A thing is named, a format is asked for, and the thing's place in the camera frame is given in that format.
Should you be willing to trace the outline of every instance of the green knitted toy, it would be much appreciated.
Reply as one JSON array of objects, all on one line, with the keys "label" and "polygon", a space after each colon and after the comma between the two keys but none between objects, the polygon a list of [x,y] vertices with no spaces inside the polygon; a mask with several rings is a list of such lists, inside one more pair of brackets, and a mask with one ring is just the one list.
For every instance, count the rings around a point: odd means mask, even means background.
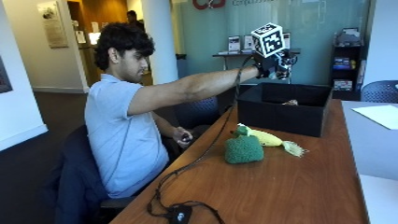
[{"label": "green knitted toy", "polygon": [[225,141],[225,160],[226,162],[243,163],[261,161],[263,159],[263,149],[254,136],[238,136]]}]

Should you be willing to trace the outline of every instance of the cardboard box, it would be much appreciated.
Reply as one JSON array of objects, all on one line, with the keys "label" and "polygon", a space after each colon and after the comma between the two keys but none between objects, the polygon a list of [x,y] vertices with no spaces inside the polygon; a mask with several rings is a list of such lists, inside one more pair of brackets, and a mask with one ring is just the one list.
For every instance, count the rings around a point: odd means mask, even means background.
[{"label": "cardboard box", "polygon": [[[258,128],[322,136],[331,87],[259,83],[237,98],[237,120]],[[298,105],[283,105],[297,100]]]}]

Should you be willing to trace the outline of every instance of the wire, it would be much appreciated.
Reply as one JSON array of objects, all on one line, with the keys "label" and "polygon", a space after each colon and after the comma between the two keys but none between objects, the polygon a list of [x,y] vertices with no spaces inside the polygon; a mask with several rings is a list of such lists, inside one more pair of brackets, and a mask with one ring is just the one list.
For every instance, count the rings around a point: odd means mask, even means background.
[{"label": "wire", "polygon": [[[223,131],[223,129],[225,129],[226,123],[227,123],[227,121],[229,121],[229,118],[230,118],[230,116],[231,116],[231,112],[233,112],[234,107],[235,107],[235,104],[237,104],[241,71],[242,71],[242,69],[243,69],[245,64],[249,62],[249,60],[250,60],[251,58],[253,58],[253,56],[250,55],[250,56],[245,59],[245,61],[243,61],[243,63],[242,63],[242,66],[238,68],[238,71],[237,71],[237,79],[235,79],[235,84],[234,84],[234,86],[235,86],[235,95],[234,95],[233,105],[230,106],[229,114],[227,114],[226,120],[225,120],[225,122],[223,122],[223,124],[222,124],[222,126],[221,126],[221,129],[219,129],[219,131],[218,131],[218,134],[217,134],[217,136],[215,136],[215,138],[214,138],[214,140],[213,140],[210,146],[206,148],[206,150],[202,152],[202,154],[198,156],[198,158],[197,158],[194,161],[191,161],[191,162],[187,163],[186,165],[181,166],[181,168],[178,168],[177,170],[174,170],[173,172],[170,172],[170,173],[169,173],[167,175],[165,175],[165,176],[162,177],[162,179],[161,179],[161,182],[159,182],[159,184],[158,184],[158,187],[155,188],[154,195],[153,195],[153,197],[151,197],[151,199],[150,199],[150,201],[149,201],[149,203],[147,203],[147,205],[146,205],[146,211],[147,211],[147,213],[150,214],[150,216],[153,216],[153,217],[165,217],[165,218],[170,218],[170,217],[171,217],[171,214],[170,214],[170,213],[171,213],[171,211],[173,211],[173,208],[174,208],[175,206],[179,206],[179,205],[187,205],[187,206],[205,206],[205,207],[211,211],[213,215],[215,216],[215,218],[217,218],[217,220],[218,220],[218,223],[219,223],[219,224],[223,224],[223,223],[225,223],[223,220],[222,220],[222,218],[221,218],[221,216],[219,216],[219,214],[218,214],[218,211],[217,211],[210,205],[207,205],[206,203],[197,202],[197,201],[187,201],[187,202],[185,202],[185,203],[174,203],[174,204],[169,205],[169,206],[165,206],[165,205],[162,204],[162,202],[161,202],[161,187],[162,187],[165,181],[170,178],[170,176],[171,176],[171,175],[178,175],[181,172],[183,172],[183,171],[187,170],[190,167],[193,167],[193,166],[202,160],[203,156],[207,154],[207,152],[209,152],[210,149],[213,148],[213,146],[214,146],[214,144],[215,144],[215,142],[217,142],[217,140],[218,140],[218,138],[219,138],[219,136],[221,136],[221,133],[222,133],[222,131]],[[151,202],[153,202],[154,200],[158,201],[158,203],[159,203],[162,209],[163,209],[165,211],[167,211],[166,213],[162,213],[162,214],[155,214],[155,213],[153,213]]]}]

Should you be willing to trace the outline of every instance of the man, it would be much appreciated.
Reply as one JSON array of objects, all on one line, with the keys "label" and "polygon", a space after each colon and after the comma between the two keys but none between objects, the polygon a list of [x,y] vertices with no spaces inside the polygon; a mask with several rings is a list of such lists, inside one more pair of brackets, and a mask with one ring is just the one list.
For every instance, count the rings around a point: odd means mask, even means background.
[{"label": "man", "polygon": [[126,20],[128,24],[130,24],[131,26],[137,26],[142,31],[145,31],[143,23],[137,21],[137,13],[134,10],[129,10],[126,12]]},{"label": "man", "polygon": [[[85,124],[110,198],[130,196],[161,172],[167,163],[161,135],[173,138],[181,147],[193,137],[153,111],[215,96],[235,84],[237,69],[142,86],[145,57],[153,51],[154,43],[145,32],[126,23],[105,26],[96,48],[96,64],[104,74],[89,90]],[[258,71],[261,67],[243,68],[241,81],[258,77]]]}]

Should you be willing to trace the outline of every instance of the black office chair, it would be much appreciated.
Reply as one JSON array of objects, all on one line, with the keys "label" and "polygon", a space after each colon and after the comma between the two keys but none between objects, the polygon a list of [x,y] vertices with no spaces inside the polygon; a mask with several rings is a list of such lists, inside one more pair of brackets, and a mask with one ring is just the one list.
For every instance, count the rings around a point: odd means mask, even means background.
[{"label": "black office chair", "polygon": [[85,125],[66,137],[44,196],[49,205],[54,206],[56,224],[105,224],[134,199],[109,199],[90,152]]},{"label": "black office chair", "polygon": [[201,136],[219,118],[217,96],[174,105],[173,108],[179,126],[193,131],[194,138]]},{"label": "black office chair", "polygon": [[360,91],[360,101],[398,104],[398,80],[375,81]]}]

